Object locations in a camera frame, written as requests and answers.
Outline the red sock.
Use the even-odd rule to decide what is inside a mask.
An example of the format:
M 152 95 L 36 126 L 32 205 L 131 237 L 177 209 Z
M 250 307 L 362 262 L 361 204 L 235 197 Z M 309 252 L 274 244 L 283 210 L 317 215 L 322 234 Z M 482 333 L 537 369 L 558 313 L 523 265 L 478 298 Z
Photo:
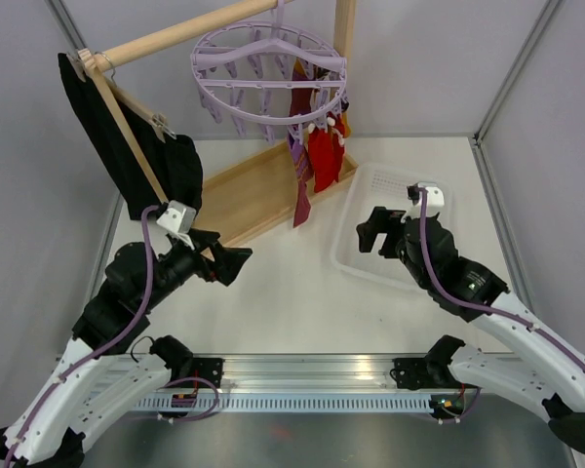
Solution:
M 345 155 L 346 126 L 340 116 L 333 114 L 328 115 L 328 125 L 331 131 L 333 180 L 339 182 L 339 175 Z
M 332 138 L 313 123 L 308 126 L 307 154 L 314 171 L 314 192 L 320 193 L 332 183 Z

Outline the maroon purple striped sock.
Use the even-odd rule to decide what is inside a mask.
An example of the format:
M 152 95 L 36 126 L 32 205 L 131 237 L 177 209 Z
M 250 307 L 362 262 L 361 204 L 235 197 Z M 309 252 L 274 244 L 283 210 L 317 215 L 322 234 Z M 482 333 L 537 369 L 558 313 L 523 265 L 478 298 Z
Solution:
M 311 81 L 300 62 L 299 59 L 295 61 L 292 70 L 293 81 Z M 292 89 L 290 116 L 305 115 L 312 111 L 310 99 L 313 95 L 312 88 L 294 88 Z

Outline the mustard sock brown cuff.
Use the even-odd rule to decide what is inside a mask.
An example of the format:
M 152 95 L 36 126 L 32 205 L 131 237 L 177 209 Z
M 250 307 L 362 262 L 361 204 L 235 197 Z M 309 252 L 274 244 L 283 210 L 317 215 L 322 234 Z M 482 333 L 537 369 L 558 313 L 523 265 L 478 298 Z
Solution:
M 295 61 L 292 70 L 292 79 L 294 81 L 328 80 L 330 77 L 331 72 L 329 70 L 314 64 L 303 65 L 300 59 Z M 295 88 L 292 90 L 292 97 L 294 99 L 311 98 L 317 92 L 318 89 Z

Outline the purple round clip hanger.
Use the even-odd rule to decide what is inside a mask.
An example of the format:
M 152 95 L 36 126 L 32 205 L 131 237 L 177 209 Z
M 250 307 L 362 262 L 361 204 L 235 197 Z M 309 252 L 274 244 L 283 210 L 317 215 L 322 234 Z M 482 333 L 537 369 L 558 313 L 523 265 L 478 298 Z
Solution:
M 284 1 L 270 21 L 238 21 L 207 33 L 190 55 L 191 72 L 202 108 L 220 124 L 228 117 L 239 137 L 256 127 L 273 142 L 285 129 L 301 140 L 313 123 L 324 130 L 328 115 L 347 109 L 347 60 L 320 37 L 284 23 Z M 297 59 L 331 72 L 328 80 L 293 81 Z M 312 111 L 290 116 L 292 89 L 312 88 Z

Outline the mustard yellow sock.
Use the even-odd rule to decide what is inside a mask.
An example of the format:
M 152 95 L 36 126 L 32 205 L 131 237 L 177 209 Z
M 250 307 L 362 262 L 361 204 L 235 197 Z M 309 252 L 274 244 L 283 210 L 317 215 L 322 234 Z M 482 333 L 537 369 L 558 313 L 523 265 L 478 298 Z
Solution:
M 344 138 L 349 138 L 351 135 L 351 129 L 348 123 L 347 112 L 343 111 L 340 115 L 342 135 Z

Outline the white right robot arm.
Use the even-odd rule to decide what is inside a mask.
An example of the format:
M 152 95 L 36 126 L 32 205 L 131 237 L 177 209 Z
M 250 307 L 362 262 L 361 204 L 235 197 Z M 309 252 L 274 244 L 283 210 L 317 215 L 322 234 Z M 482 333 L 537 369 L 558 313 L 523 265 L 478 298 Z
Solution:
M 356 232 L 362 253 L 383 235 L 380 256 L 400 260 L 443 310 L 492 335 L 521 360 L 510 365 L 444 335 L 424 358 L 432 382 L 488 390 L 537 415 L 559 440 L 585 454 L 585 355 L 529 311 L 491 270 L 460 255 L 436 217 L 409 218 L 376 207 Z

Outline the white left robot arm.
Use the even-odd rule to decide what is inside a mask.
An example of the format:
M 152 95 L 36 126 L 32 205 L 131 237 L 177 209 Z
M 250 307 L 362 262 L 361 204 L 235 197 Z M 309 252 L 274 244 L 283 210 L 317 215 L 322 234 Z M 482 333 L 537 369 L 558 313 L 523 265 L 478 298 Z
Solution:
M 116 253 L 42 390 L 16 422 L 0 428 L 5 466 L 78 467 L 100 436 L 148 394 L 168 384 L 217 386 L 196 371 L 188 347 L 165 335 L 121 377 L 94 391 L 147 329 L 153 308 L 191 278 L 232 284 L 253 253 L 224 247 L 216 232 L 192 235 L 192 245 L 172 239 L 167 253 L 156 254 L 149 240 Z

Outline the wooden clip hanger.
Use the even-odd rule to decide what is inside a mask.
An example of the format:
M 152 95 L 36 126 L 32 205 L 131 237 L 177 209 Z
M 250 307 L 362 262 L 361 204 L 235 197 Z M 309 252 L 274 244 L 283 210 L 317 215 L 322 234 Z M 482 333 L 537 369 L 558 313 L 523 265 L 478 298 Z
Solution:
M 157 138 L 165 142 L 165 136 L 176 139 L 176 133 L 169 127 L 167 118 L 161 113 L 155 113 L 146 107 L 142 102 L 132 97 L 128 92 L 117 86 L 113 78 L 107 78 L 96 63 L 96 55 L 87 48 L 77 51 L 78 58 L 72 64 L 82 69 L 96 85 L 99 94 L 110 106 L 108 97 L 112 96 L 115 101 L 122 103 L 136 114 L 143 121 L 148 123 L 154 130 Z

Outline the white plastic basket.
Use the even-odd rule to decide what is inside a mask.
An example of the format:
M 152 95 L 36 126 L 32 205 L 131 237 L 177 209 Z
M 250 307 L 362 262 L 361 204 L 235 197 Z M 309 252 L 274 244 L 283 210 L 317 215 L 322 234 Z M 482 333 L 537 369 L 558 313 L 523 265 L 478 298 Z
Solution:
M 422 289 L 412 264 L 422 266 L 418 219 L 402 221 L 412 207 L 409 188 L 434 185 L 444 206 L 427 207 L 427 248 L 435 274 L 444 280 L 461 268 L 461 255 L 449 246 L 440 229 L 452 230 L 452 191 L 448 184 L 425 175 L 376 163 L 361 166 L 353 178 L 331 248 L 331 261 L 339 270 L 360 279 L 417 293 Z

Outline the wooden clothes rack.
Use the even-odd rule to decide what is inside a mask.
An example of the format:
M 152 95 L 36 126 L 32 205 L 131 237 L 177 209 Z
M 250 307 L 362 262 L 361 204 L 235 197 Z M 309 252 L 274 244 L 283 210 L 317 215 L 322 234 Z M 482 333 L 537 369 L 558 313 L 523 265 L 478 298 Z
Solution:
M 229 24 L 270 21 L 279 1 L 242 1 L 198 18 L 143 36 L 96 55 L 106 72 L 137 59 L 153 55 Z M 346 58 L 353 30 L 355 5 L 341 1 L 335 11 L 335 33 L 328 43 Z M 153 128 L 122 103 L 108 97 L 110 106 L 95 83 L 72 62 L 76 56 L 60 59 L 61 79 L 72 108 L 93 143 L 104 166 L 124 198 L 132 218 L 139 218 L 148 206 L 166 208 L 176 200 L 196 210 L 195 226 L 220 234 L 224 244 L 237 246 L 290 220 L 296 202 L 296 177 L 288 148 L 288 135 L 281 129 L 268 148 L 212 177 L 205 177 L 203 163 L 193 140 L 176 134 L 162 142 Z M 344 185 L 355 173 L 356 163 L 347 155 L 331 185 L 314 192 L 315 177 L 307 184 L 311 202 Z

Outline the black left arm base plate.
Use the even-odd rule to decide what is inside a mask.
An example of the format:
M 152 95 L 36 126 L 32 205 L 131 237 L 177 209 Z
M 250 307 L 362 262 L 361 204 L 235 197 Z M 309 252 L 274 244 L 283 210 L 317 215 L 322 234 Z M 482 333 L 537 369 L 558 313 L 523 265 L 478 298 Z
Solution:
M 223 376 L 224 360 L 219 357 L 199 357 L 192 359 L 188 370 L 182 370 L 179 375 L 174 375 L 168 384 L 171 388 L 208 388 L 208 385 L 201 381 L 207 380 L 215 388 L 219 389 Z

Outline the aluminium mounting rail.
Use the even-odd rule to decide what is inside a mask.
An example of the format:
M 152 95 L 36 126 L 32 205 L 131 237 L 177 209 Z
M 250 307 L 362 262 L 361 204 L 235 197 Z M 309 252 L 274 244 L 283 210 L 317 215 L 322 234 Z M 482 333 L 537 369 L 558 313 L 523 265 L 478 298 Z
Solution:
M 101 356 L 92 359 L 74 370 L 88 373 L 95 381 L 111 377 L 126 376 L 130 371 L 147 375 L 159 372 L 163 381 L 171 381 L 174 375 L 187 371 L 192 359 L 219 357 L 224 360 L 220 388 L 362 388 L 364 386 L 395 387 L 390 376 L 392 360 L 395 358 L 424 358 L 420 356 L 389 355 L 194 355 L 184 352 L 150 352 L 148 354 L 123 354 Z M 497 359 L 478 349 L 461 348 L 448 370 L 455 379 L 463 383 L 491 387 L 493 385 L 534 385 L 537 373 L 518 360 Z

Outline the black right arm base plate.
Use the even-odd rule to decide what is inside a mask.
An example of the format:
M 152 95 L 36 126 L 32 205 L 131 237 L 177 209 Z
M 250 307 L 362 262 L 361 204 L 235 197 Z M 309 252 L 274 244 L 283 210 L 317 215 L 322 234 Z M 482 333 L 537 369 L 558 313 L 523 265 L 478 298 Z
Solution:
M 463 383 L 453 377 L 449 371 L 452 359 L 428 360 L 426 358 L 395 358 L 392 360 L 390 376 L 399 389 L 475 389 L 476 386 Z

